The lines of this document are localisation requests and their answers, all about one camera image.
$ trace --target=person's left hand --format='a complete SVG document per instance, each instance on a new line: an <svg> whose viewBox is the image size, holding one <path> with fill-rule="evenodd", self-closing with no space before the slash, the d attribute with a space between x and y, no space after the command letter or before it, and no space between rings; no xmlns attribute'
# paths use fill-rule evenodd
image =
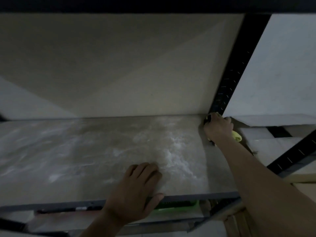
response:
<svg viewBox="0 0 316 237"><path fill-rule="evenodd" d="M164 197L158 193L145 205L161 177L156 164L130 166L106 200L102 213L114 218L122 226L147 217Z"/></svg>

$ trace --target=person's right hand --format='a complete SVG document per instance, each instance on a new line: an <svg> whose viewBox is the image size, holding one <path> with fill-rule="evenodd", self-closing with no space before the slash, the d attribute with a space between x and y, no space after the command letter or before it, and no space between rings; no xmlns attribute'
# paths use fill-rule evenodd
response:
<svg viewBox="0 0 316 237"><path fill-rule="evenodd" d="M161 177L156 164L131 165L106 200L103 214L121 227L144 219L164 197L158 193L146 205L147 197L152 194Z"/></svg>
<svg viewBox="0 0 316 237"><path fill-rule="evenodd" d="M211 113L211 121L204 125L207 138L215 142L218 137L232 137L234 124L231 121L229 117L223 118L218 113Z"/></svg>

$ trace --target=white wall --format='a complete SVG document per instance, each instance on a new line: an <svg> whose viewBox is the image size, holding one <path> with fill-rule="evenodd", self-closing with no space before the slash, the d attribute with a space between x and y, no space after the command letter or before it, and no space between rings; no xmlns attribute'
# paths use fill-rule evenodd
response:
<svg viewBox="0 0 316 237"><path fill-rule="evenodd" d="M224 115L252 125L316 123L306 116L316 116L316 15L272 15Z"/></svg>
<svg viewBox="0 0 316 237"><path fill-rule="evenodd" d="M1 14L12 120L207 113L243 15Z"/></svg>

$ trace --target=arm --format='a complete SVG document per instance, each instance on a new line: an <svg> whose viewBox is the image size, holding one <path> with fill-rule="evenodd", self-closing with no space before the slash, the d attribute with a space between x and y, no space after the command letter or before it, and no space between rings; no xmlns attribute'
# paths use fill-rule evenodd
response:
<svg viewBox="0 0 316 237"><path fill-rule="evenodd" d="M130 166L106 200L100 216L80 237L114 237L124 225L147 217L164 197L158 193L146 205L161 177L156 164Z"/></svg>
<svg viewBox="0 0 316 237"><path fill-rule="evenodd" d="M262 234L315 236L316 203L261 164L231 131L231 119L212 113L204 131L222 151L239 194Z"/></svg>

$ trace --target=green object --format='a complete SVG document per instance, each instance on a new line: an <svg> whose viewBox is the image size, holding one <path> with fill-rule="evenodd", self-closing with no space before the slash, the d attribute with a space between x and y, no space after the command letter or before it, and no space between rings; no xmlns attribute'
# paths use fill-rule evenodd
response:
<svg viewBox="0 0 316 237"><path fill-rule="evenodd" d="M199 201L176 201L176 202L165 202L159 203L154 209L154 213L162 211L188 211L199 207Z"/></svg>

